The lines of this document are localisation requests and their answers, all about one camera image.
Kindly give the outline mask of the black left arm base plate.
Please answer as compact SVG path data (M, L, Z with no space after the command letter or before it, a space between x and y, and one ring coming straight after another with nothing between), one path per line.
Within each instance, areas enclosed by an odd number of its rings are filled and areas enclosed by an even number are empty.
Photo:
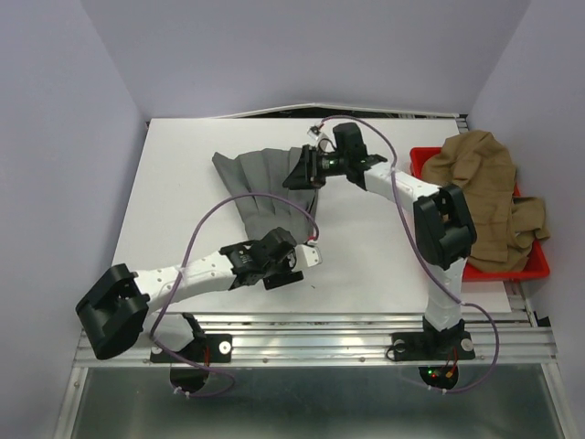
M231 334L206 334L191 341L178 354L199 364L228 364L232 356Z

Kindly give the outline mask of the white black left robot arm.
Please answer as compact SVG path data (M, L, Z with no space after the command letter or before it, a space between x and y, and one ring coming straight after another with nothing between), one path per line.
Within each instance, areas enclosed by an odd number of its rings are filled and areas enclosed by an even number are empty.
M204 339L191 317L165 318L171 304L215 292L264 283L277 288L298 282L303 271L322 261L318 249L298 244L276 228L260 240L225 246L186 265L131 271L126 264L107 269L75 307L95 357L115 358L130 349L144 331L167 325L172 350L196 359Z

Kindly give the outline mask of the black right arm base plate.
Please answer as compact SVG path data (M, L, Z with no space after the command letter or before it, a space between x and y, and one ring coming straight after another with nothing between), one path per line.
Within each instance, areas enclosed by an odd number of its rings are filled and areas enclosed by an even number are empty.
M386 358L397 362L439 362L472 360L476 358L470 334L463 332L453 337L435 337L430 333L403 332L390 335Z

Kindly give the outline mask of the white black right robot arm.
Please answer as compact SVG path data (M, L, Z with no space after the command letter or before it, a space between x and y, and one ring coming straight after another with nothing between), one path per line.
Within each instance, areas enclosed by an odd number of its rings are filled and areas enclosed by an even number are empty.
M298 163L282 186L290 190L319 189L329 177L343 176L366 192L393 202L421 268L428 275L428 302L424 322L430 329L420 335L423 351L440 357L453 346L449 329L463 319L461 307L463 271L477 235L463 191L457 186L437 186L398 170L392 158L367 151L360 130L365 126L382 141L389 139L365 121L354 118L333 128L333 149L319 123L309 129L314 145L302 148Z

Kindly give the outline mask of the grey pleated skirt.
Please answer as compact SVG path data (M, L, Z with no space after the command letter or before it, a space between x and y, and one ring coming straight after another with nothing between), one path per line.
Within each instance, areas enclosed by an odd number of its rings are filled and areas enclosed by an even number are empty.
M215 153L212 163L231 196L244 223L247 237L263 238L269 231L282 228L297 243L314 236L314 225L305 215L316 215L316 190L290 190L282 183L297 165L302 150L265 148L229 158Z

